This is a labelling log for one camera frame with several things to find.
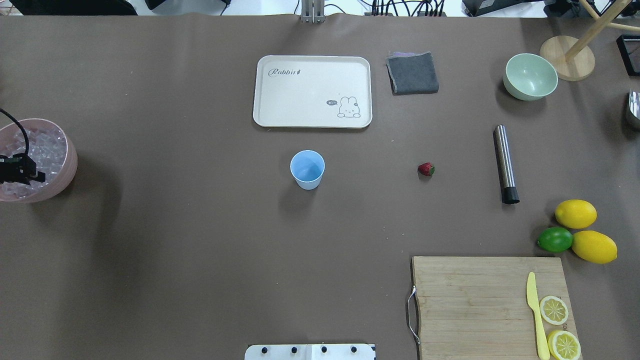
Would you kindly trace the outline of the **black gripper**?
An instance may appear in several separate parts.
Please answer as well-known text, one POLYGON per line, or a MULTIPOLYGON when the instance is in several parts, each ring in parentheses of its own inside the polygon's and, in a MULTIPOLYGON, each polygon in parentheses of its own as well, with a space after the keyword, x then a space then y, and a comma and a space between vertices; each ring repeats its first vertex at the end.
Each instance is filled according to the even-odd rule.
POLYGON ((47 175, 37 171, 36 163, 28 155, 0 155, 0 184, 30 182, 44 183, 47 175))

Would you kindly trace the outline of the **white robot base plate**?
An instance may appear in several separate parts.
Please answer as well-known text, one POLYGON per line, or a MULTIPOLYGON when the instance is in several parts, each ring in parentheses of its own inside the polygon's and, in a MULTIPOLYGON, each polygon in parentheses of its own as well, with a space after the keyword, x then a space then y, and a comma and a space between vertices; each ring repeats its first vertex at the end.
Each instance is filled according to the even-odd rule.
POLYGON ((374 344, 254 344, 247 347, 245 360, 375 360, 374 344))

